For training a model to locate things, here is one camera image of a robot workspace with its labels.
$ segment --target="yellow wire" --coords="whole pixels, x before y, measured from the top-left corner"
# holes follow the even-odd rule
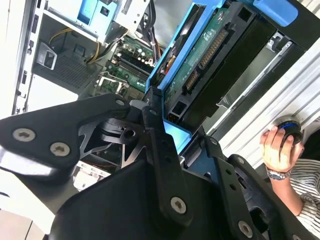
[[[92,64],[97,59],[97,57],[99,55],[99,51],[100,51],[100,43],[97,42],[95,54],[94,54],[92,60],[88,62],[88,64]]]
[[[126,33],[123,34],[121,37],[119,37],[114,43],[118,42],[120,39],[122,39],[122,38],[123,38],[124,36],[126,36],[128,33],[129,33],[129,30],[126,31]],[[103,55],[103,56],[101,56],[101,57],[99,57],[99,58],[98,58],[98,56],[97,56],[97,58],[96,58],[92,63],[103,59],[106,55],[107,55],[107,54],[105,54],[105,55]]]
[[[64,33],[71,32],[71,31],[72,31],[72,29],[69,28],[69,27],[66,28],[66,29],[63,29],[63,30],[59,31],[58,33],[56,33],[55,35],[53,35],[53,36],[50,38],[50,40],[49,40],[49,45],[51,44],[51,41],[52,41],[55,37],[59,36],[60,34],[64,34]]]

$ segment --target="finger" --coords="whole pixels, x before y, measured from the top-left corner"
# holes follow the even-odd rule
[[[288,136],[285,140],[281,153],[280,153],[280,166],[285,169],[290,166],[291,150],[294,143],[294,137],[292,135]]]
[[[271,163],[276,166],[280,163],[280,148],[285,137],[286,131],[281,128],[275,135],[270,149]]]
[[[268,137],[265,140],[264,143],[264,157],[266,161],[269,161],[271,158],[271,144],[274,141],[274,138],[277,134],[278,127],[273,126],[268,134]]]
[[[268,134],[269,134],[269,131],[262,134],[260,138],[260,149],[261,149],[262,156],[265,155],[265,142],[267,140]]]
[[[298,158],[300,157],[300,154],[303,152],[303,150],[305,149],[304,145],[300,142],[297,143],[294,148],[291,151],[291,166],[294,166],[298,160]]]

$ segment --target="black metal bracket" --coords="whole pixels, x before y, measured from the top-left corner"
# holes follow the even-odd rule
[[[240,155],[233,154],[227,162],[231,164],[243,186],[242,192],[249,211],[256,209],[263,213],[268,224],[269,239],[312,239],[310,233],[277,197],[267,183]]]
[[[105,94],[2,119],[0,167],[41,181],[64,182],[84,156],[97,125],[124,118],[129,110],[123,98]]]
[[[263,239],[256,231],[251,219],[235,170],[224,160],[225,157],[218,141],[210,136],[205,136],[203,140],[204,148],[188,171],[211,178],[212,182],[219,186],[226,221],[229,225],[228,229],[233,238]]]
[[[1,120],[0,167],[57,184],[70,178],[81,158],[122,144],[121,167],[146,159],[155,173],[161,215],[187,227],[193,209],[174,140],[165,132],[161,97],[159,89],[150,88],[148,103],[138,109],[120,96],[105,94]],[[174,197],[183,200],[183,212],[172,207]]]

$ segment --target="striped shirt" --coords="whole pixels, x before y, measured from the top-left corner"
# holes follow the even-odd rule
[[[318,129],[319,118],[304,130],[303,143]],[[290,182],[304,202],[302,211],[297,216],[298,220],[320,239],[320,161],[298,159],[292,169]]]

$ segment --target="blue plastic bracket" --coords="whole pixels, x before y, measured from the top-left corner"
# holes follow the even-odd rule
[[[193,48],[194,44],[196,43],[196,41],[198,40],[198,38],[200,37],[200,35],[202,34],[202,32],[204,31],[206,25],[208,24],[213,12],[215,11],[216,8],[221,8],[222,5],[225,3],[226,0],[194,0],[188,10],[188,12],[186,13],[186,15],[184,16],[184,19],[182,21],[182,23],[179,25],[179,27],[177,28],[175,35],[173,36],[169,46],[173,46],[173,44],[175,43],[179,32],[181,31],[185,21],[187,20],[188,15],[190,14],[192,8],[194,7],[194,5],[202,5],[205,6],[205,9],[199,19],[199,21],[197,22],[197,24],[194,26],[194,29],[192,30],[189,38],[187,39],[187,41],[185,42],[183,48],[181,49],[180,53],[178,54],[177,58],[175,59],[172,67],[170,68],[169,72],[167,73],[167,75],[164,77],[163,81],[161,82],[161,84],[159,85],[159,89],[162,90],[162,112],[164,113],[164,103],[163,103],[163,94],[166,91],[168,85],[171,83],[171,81],[173,80],[173,78],[175,77],[176,73],[178,72],[179,68],[181,67],[181,65],[183,64],[183,62],[185,61],[186,57],[188,56],[189,52],[191,51],[191,49]],[[148,90],[149,86],[150,86],[150,80],[151,78],[156,74],[156,72],[158,71],[161,63],[164,61],[165,56],[167,55],[168,51],[169,51],[170,47],[167,47],[166,50],[164,51],[162,57],[160,58],[158,64],[155,66],[155,68],[153,69],[152,73],[150,74],[149,78],[146,81],[146,90]],[[191,132],[183,129],[182,127],[166,120],[162,114],[162,118],[163,118],[163,124],[164,124],[164,128],[165,128],[165,132],[167,134],[170,134],[173,137],[174,140],[174,144],[177,150],[177,153],[179,154],[184,147],[190,142],[191,138],[192,138],[192,134]]]

